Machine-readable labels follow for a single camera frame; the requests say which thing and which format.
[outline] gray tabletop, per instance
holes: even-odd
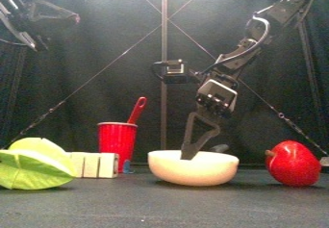
[[[329,174],[306,188],[264,169],[215,187],[160,181],[147,168],[50,190],[0,189],[0,227],[329,227]]]

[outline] black curtain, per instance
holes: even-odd
[[[24,58],[26,47],[15,47],[10,44],[0,44],[0,145],[7,143],[7,133],[10,130],[13,113],[15,107],[15,94],[21,70],[24,66]]]
[[[314,0],[307,17],[322,120],[329,129],[329,0]]]
[[[96,152],[96,124],[124,122],[139,96],[145,96],[148,105],[137,121],[133,152],[133,162],[144,163],[148,151],[159,149],[160,137],[160,82],[149,72],[149,65],[160,61],[161,54],[160,28],[156,28],[160,25],[160,0],[48,1],[76,12],[81,23],[52,33],[48,52],[28,52],[9,138],[49,108],[65,101],[25,136],[46,138],[66,151]],[[185,60],[195,70],[205,68],[213,63],[212,56],[235,49],[252,12],[275,1],[168,0],[168,15],[173,15],[171,20],[183,29],[181,32],[168,24],[168,59]],[[315,0],[315,3],[319,9],[314,13],[326,15],[323,0]],[[327,106],[327,66],[320,59],[323,53],[327,58],[327,42],[322,42],[327,40],[322,39],[326,29],[315,22],[316,19],[312,22],[316,30],[312,48],[316,49],[316,45],[326,47],[326,51],[319,52],[322,54],[316,53],[316,82]],[[242,80],[311,138],[326,145],[320,128],[314,123],[316,113],[302,43],[298,30],[287,31],[246,68]],[[192,84],[169,85],[167,89],[167,147],[179,149],[187,115],[195,110],[197,87]],[[221,121],[221,133],[204,150],[227,143],[229,153],[240,158],[242,163],[263,163],[263,150],[284,139],[295,139],[319,155],[243,85],[237,93],[233,115]]]

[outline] apple stem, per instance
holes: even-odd
[[[275,153],[271,150],[264,150],[266,156],[275,156]]]

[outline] apple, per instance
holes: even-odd
[[[290,187],[310,186],[319,177],[320,164],[307,147],[294,140],[264,151],[271,176]]]

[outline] metal pole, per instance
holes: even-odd
[[[167,6],[168,1],[161,0],[161,62],[167,61]],[[160,83],[160,149],[167,147],[167,85]]]

